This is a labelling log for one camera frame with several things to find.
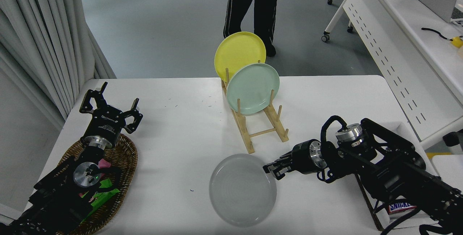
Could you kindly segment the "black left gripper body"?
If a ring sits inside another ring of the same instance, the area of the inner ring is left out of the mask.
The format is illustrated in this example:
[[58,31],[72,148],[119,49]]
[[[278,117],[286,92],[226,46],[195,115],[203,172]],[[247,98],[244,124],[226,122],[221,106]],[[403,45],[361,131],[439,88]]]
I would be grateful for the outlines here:
[[84,133],[84,142],[90,143],[92,138],[103,138],[111,144],[116,144],[122,128],[125,126],[125,119],[121,116],[123,112],[113,106],[96,109],[92,119]]

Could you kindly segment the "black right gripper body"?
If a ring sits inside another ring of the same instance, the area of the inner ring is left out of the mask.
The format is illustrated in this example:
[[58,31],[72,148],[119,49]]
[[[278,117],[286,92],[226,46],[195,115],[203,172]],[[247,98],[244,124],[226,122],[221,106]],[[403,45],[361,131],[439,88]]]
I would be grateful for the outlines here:
[[302,174],[315,173],[315,164],[311,159],[310,145],[314,139],[296,144],[292,149],[292,171],[299,171]]

